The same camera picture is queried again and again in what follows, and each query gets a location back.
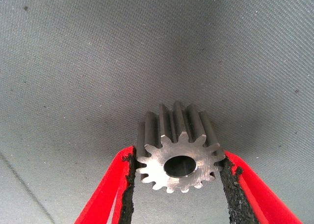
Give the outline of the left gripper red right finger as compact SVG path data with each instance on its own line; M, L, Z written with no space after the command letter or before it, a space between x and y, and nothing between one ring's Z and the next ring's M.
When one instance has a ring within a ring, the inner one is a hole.
M302 223L242 158L224 154L220 177L231 224Z

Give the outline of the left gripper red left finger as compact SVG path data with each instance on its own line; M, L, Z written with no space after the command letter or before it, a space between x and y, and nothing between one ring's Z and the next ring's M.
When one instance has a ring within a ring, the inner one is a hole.
M135 179L134 146L119 151L96 190L77 217L76 224L105 224L113 211L112 224L130 224Z

